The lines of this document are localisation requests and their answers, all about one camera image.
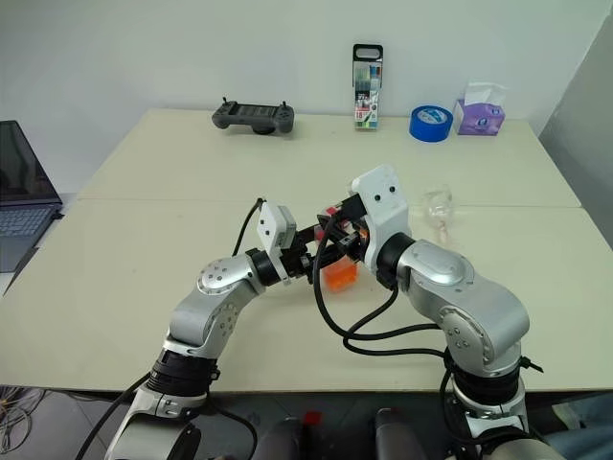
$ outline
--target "red object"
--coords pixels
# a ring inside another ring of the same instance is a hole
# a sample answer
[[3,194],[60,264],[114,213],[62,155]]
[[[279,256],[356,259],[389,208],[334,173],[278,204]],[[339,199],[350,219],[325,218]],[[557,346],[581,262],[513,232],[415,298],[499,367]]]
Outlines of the red object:
[[323,414],[321,412],[310,411],[303,417],[303,425],[315,426],[322,422]]

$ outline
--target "tissue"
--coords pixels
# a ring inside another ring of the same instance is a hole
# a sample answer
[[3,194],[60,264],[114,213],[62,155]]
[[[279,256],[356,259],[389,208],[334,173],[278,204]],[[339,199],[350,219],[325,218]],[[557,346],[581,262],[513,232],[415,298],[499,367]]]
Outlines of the tissue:
[[458,134],[495,136],[505,121],[502,104],[507,88],[496,83],[469,83],[453,109]]

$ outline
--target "orange object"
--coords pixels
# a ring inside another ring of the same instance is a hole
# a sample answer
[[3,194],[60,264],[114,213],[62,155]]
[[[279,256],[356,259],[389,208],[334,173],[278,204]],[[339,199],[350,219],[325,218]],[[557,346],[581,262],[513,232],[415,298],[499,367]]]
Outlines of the orange object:
[[324,267],[322,272],[326,286],[332,292],[340,292],[357,280],[357,264],[354,264],[347,256]]

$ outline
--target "game controller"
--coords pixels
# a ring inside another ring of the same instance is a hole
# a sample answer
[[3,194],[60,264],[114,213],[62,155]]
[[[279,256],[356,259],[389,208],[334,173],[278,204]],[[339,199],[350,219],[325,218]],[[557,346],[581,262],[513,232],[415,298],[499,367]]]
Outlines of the game controller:
[[257,134],[270,134],[278,129],[289,132],[294,127],[294,109],[283,101],[279,106],[251,105],[227,101],[213,114],[213,123],[220,129],[229,125],[249,125]]

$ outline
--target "laptop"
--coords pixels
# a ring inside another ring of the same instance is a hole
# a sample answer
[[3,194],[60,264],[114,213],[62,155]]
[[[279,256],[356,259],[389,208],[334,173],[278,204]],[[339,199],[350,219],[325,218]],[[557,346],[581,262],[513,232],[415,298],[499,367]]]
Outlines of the laptop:
[[15,271],[61,204],[19,124],[0,121],[0,272]]

